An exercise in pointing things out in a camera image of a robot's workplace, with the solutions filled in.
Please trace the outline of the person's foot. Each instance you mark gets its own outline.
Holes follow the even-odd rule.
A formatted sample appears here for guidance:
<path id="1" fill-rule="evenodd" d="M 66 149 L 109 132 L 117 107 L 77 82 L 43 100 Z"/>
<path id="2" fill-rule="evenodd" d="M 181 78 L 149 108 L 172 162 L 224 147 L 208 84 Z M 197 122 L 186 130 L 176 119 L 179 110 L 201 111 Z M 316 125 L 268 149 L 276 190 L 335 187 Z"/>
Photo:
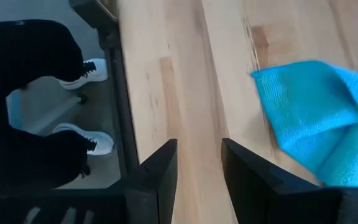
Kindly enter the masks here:
<path id="1" fill-rule="evenodd" d="M 85 131 L 78 126 L 70 123 L 60 123 L 53 133 L 62 131 L 74 131 L 88 140 L 87 154 L 91 156 L 104 156 L 112 152 L 114 141 L 110 135 L 100 131 Z"/>
<path id="2" fill-rule="evenodd" d="M 75 90 L 91 82 L 103 82 L 108 79 L 106 60 L 103 58 L 92 58 L 83 62 L 85 71 L 82 76 L 72 82 L 58 80 L 59 84 L 66 90 Z"/>

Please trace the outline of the black metal table frame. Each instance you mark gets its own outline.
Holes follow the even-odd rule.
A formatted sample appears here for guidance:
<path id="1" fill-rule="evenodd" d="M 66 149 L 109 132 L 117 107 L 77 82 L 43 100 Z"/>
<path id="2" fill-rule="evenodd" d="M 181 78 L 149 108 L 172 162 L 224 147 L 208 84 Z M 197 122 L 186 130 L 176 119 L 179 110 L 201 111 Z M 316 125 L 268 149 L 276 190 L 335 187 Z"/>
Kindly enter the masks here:
<path id="1" fill-rule="evenodd" d="M 70 7 L 98 32 L 104 51 L 112 97 L 112 122 L 121 175 L 131 173 L 138 165 L 137 146 L 122 54 L 118 0 L 68 0 Z"/>

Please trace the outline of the person's leg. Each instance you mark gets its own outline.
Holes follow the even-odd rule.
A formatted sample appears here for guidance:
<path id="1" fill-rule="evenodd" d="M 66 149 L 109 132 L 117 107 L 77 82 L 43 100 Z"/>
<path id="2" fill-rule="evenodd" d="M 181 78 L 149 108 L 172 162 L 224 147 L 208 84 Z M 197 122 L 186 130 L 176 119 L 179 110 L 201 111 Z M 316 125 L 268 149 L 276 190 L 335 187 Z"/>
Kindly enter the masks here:
<path id="1" fill-rule="evenodd" d="M 0 124 L 7 122 L 6 97 L 46 76 L 76 81 L 86 72 L 68 28 L 48 20 L 0 22 Z"/>
<path id="2" fill-rule="evenodd" d="M 54 189 L 90 174 L 95 142 L 74 131 L 37 136 L 0 129 L 0 191 Z"/>

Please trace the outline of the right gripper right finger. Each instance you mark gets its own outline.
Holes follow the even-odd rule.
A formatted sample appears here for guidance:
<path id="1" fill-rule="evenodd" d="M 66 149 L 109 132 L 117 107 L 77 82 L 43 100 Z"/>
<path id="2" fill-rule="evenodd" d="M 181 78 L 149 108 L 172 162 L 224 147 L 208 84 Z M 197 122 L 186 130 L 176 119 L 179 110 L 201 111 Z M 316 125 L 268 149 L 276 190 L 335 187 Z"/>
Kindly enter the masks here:
<path id="1" fill-rule="evenodd" d="M 342 194 L 222 140 L 224 179 L 239 224 L 336 224 Z"/>

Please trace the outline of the blue microfibre cloth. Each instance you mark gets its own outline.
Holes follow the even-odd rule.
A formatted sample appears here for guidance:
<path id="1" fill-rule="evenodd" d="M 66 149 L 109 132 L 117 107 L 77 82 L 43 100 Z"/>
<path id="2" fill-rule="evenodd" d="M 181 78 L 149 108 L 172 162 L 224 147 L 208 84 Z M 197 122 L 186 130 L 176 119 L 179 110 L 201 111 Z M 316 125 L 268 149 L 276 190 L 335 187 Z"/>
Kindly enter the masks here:
<path id="1" fill-rule="evenodd" d="M 358 72 L 309 60 L 252 77 L 279 148 L 324 185 L 358 187 Z"/>

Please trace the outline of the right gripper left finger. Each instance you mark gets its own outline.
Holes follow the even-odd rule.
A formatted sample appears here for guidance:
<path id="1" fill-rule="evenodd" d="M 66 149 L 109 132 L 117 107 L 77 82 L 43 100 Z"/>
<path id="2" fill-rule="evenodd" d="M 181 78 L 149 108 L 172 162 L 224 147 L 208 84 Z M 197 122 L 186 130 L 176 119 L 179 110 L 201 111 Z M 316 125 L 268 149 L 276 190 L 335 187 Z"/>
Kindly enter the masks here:
<path id="1" fill-rule="evenodd" d="M 169 139 L 109 187 L 110 224 L 171 224 L 178 179 L 177 140 Z"/>

